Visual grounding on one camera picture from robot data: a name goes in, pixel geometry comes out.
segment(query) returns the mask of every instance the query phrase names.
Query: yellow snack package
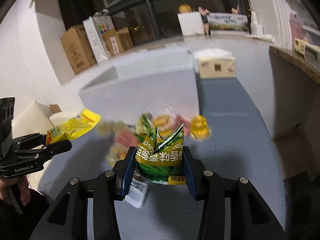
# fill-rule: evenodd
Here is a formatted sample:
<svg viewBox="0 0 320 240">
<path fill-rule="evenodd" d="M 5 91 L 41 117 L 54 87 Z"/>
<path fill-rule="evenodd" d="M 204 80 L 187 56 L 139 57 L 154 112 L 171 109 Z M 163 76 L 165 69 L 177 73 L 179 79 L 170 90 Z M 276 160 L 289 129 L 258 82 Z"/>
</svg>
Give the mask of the yellow snack package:
<svg viewBox="0 0 320 240">
<path fill-rule="evenodd" d="M 100 119 L 100 115 L 84 109 L 82 114 L 48 130 L 45 143 L 77 139 L 94 128 Z"/>
</svg>

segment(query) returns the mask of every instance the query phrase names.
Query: blue tablecloth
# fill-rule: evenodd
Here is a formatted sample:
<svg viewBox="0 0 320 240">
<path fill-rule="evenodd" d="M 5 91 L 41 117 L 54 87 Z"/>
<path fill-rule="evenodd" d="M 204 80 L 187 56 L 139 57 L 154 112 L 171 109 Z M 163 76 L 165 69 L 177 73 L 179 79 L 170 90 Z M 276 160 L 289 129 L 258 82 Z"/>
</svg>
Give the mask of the blue tablecloth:
<svg viewBox="0 0 320 240">
<path fill-rule="evenodd" d="M 185 138 L 194 158 L 220 176 L 247 177 L 265 199 L 284 228 L 285 191 L 278 155 L 265 123 L 237 79 L 198 79 L 200 112 L 212 128 L 204 142 Z M 39 190 L 55 198 L 72 177 L 92 179 L 111 167 L 105 155 L 112 138 L 95 130 L 73 141 L 71 152 L 53 158 Z M 92 202 L 88 205 L 88 236 L 92 237 Z M 150 184 L 144 206 L 116 202 L 121 239 L 196 239 L 203 202 L 196 202 L 187 186 Z M 229 236 L 229 204 L 226 201 L 226 237 Z"/>
</svg>

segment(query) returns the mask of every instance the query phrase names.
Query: product box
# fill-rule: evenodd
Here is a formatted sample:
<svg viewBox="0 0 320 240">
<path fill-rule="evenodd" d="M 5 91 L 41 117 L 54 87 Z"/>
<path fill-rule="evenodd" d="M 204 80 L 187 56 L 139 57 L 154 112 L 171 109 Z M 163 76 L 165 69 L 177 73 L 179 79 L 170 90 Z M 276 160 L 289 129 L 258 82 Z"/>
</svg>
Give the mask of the product box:
<svg viewBox="0 0 320 240">
<path fill-rule="evenodd" d="M 102 34 L 102 37 L 105 40 L 111 55 L 119 54 L 133 47 L 129 29 L 127 27 L 118 31 L 115 29 L 107 31 Z"/>
<path fill-rule="evenodd" d="M 304 50 L 304 58 L 316 70 L 320 71 L 320 47 L 307 44 Z"/>
<path fill-rule="evenodd" d="M 294 38 L 294 51 L 304 56 L 304 50 L 308 43 L 306 41 Z"/>
<path fill-rule="evenodd" d="M 96 63 L 82 24 L 70 27 L 61 37 L 61 42 L 75 74 Z"/>
<path fill-rule="evenodd" d="M 199 75 L 201 79 L 235 78 L 236 59 L 203 57 L 198 59 Z"/>
</svg>

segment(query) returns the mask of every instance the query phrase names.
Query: blue gripper pad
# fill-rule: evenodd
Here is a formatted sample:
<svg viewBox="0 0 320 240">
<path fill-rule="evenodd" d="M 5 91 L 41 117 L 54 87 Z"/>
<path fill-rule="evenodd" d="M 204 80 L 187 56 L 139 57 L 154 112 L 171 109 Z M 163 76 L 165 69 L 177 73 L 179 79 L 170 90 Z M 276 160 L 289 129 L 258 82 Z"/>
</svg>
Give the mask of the blue gripper pad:
<svg viewBox="0 0 320 240">
<path fill-rule="evenodd" d="M 189 194 L 194 198 L 197 199 L 198 193 L 196 190 L 196 179 L 193 174 L 191 164 L 189 162 L 191 153 L 188 149 L 188 147 L 183 147 L 183 155 L 182 155 L 182 165 L 183 165 L 183 173 L 184 176 L 186 177 L 186 183 L 188 186 Z"/>
<path fill-rule="evenodd" d="M 127 153 L 126 158 L 124 159 L 123 165 L 127 164 L 127 167 L 124 171 L 124 175 L 122 178 L 122 189 L 120 195 L 124 198 L 129 193 L 131 181 L 133 178 L 134 170 L 136 168 L 136 164 L 134 162 L 134 157 L 136 155 L 137 149 L 136 147 L 130 147 Z"/>
</svg>

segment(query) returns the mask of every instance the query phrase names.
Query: shelf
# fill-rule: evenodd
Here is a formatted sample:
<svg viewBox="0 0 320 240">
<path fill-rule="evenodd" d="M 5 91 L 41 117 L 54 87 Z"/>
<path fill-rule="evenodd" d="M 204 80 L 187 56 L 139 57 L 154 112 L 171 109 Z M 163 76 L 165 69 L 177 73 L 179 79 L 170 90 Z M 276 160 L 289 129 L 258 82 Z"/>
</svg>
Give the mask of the shelf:
<svg viewBox="0 0 320 240">
<path fill-rule="evenodd" d="M 320 86 L 320 71 L 316 70 L 312 65 L 310 65 L 304 57 L 300 56 L 298 53 L 284 49 L 280 47 L 270 46 L 269 49 L 272 53 L 280 56 L 281 58 L 285 59 L 292 65 L 295 65 L 304 73 L 306 73 L 310 78 L 312 78 L 318 86 Z"/>
</svg>

